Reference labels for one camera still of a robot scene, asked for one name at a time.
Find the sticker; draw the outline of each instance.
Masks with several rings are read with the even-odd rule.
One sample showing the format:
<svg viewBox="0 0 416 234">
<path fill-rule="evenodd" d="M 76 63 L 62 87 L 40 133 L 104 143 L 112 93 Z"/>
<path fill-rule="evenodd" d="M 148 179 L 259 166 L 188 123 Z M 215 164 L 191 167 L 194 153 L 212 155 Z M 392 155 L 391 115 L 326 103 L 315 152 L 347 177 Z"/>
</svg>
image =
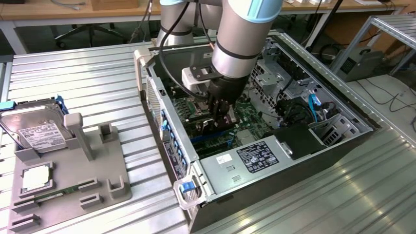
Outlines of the sticker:
<svg viewBox="0 0 416 234">
<path fill-rule="evenodd" d="M 230 154 L 222 155 L 219 157 L 216 157 L 216 161 L 219 162 L 219 164 L 223 164 L 224 162 L 231 161 L 234 158 Z"/>
<path fill-rule="evenodd" d="M 19 133 L 35 150 L 46 149 L 66 143 L 66 139 L 55 123 L 20 129 Z"/>
<path fill-rule="evenodd" d="M 206 58 L 206 59 L 211 58 L 211 57 L 212 57 L 212 54 L 214 54 L 214 53 L 204 53 L 204 58 Z"/>
<path fill-rule="evenodd" d="M 279 162 L 264 141 L 238 150 L 236 152 L 251 173 L 262 171 Z"/>
</svg>

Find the metal table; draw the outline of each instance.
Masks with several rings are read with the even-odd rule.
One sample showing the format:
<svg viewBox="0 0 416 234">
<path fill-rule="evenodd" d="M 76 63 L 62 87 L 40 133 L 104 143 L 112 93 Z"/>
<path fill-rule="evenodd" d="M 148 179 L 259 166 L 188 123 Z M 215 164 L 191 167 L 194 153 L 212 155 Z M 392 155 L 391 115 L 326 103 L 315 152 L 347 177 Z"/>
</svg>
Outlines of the metal table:
<svg viewBox="0 0 416 234">
<path fill-rule="evenodd" d="M 360 43 L 360 40 L 367 34 L 372 25 L 412 48 L 412 51 L 407 54 L 407 56 L 402 59 L 391 71 L 391 75 L 396 73 L 396 71 L 416 54 L 416 15 L 371 16 L 364 23 L 356 37 L 352 39 L 348 48 L 344 50 L 343 54 L 331 65 L 331 70 L 335 73 L 339 72 L 344 62 L 347 61 L 351 51 Z"/>
<path fill-rule="evenodd" d="M 134 192 L 130 201 L 39 233 L 187 233 L 138 96 L 132 61 L 138 45 L 22 55 L 7 64 L 2 100 L 48 98 L 59 92 L 70 111 L 86 116 L 87 131 L 104 122 L 119 127 Z M 298 50 L 338 85 L 340 80 L 331 71 L 303 48 Z M 354 94 L 348 87 L 343 92 Z M 360 97 L 354 100 L 368 113 L 374 112 Z M 415 232 L 416 152 L 376 112 L 372 117 L 386 126 L 384 130 L 332 168 L 199 233 Z M 0 234 L 7 233 L 14 164 L 14 143 L 3 135 Z"/>
</svg>

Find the hard drive label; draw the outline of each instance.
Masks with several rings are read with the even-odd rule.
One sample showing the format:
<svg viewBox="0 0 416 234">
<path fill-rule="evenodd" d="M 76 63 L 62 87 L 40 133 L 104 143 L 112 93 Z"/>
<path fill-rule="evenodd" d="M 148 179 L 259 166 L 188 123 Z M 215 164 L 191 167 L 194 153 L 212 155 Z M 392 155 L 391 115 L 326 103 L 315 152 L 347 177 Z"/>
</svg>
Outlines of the hard drive label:
<svg viewBox="0 0 416 234">
<path fill-rule="evenodd" d="M 264 141 L 238 150 L 236 152 L 251 173 L 262 171 L 279 162 Z"/>
<path fill-rule="evenodd" d="M 20 135 L 35 150 L 66 143 L 66 139 L 55 123 L 19 130 Z"/>
</svg>

